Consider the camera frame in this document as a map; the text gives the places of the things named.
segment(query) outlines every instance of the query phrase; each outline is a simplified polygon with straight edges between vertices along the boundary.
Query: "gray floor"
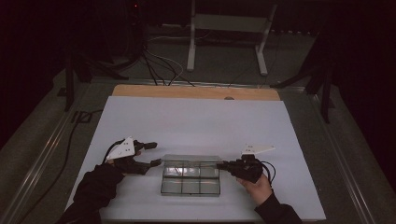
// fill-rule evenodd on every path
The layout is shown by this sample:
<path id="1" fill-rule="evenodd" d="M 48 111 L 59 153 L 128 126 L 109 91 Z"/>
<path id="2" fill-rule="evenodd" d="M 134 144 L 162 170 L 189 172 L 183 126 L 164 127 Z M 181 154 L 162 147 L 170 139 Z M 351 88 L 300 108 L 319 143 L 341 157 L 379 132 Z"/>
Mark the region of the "gray floor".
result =
<path id="1" fill-rule="evenodd" d="M 182 76 L 194 84 L 268 88 L 269 84 L 297 74 L 314 41 L 315 38 L 311 36 L 271 33 L 264 49 L 270 71 L 267 77 L 259 75 L 252 42 L 247 40 L 216 45 L 199 42 L 195 70 L 190 73 L 184 71 Z M 189 41 L 186 39 L 161 38 L 148 43 L 151 53 L 180 63 L 183 69 L 187 64 L 188 47 Z M 123 83 L 152 83 L 148 80 L 149 70 L 144 63 L 141 60 L 121 72 L 130 77 L 129 81 Z M 155 64 L 153 67 L 166 80 L 172 78 L 169 71 Z M 396 223 L 395 194 L 380 172 L 338 90 L 332 87 L 334 108 L 329 111 L 331 124 L 325 124 L 317 112 L 317 96 L 306 95 L 301 88 L 306 81 L 301 80 L 279 91 L 279 94 L 289 110 L 327 216 L 327 220 L 319 223 Z M 53 91 L 0 151 L 2 216 L 40 152 L 53 148 L 47 168 L 38 176 L 40 178 L 29 200 L 17 213 L 24 214 L 40 197 L 62 167 L 68 137 L 74 125 L 70 123 L 74 112 L 102 109 L 107 96 L 120 82 L 97 76 L 92 83 L 79 85 L 77 101 L 69 113 L 63 112 L 65 99 L 56 96 L 64 86 L 64 73 L 59 74 L 54 83 Z M 178 79 L 175 84 L 189 85 L 182 79 Z M 78 125 L 61 178 L 23 223 L 53 223 L 62 214 L 99 118 L 100 114 L 94 114 L 90 123 Z"/>

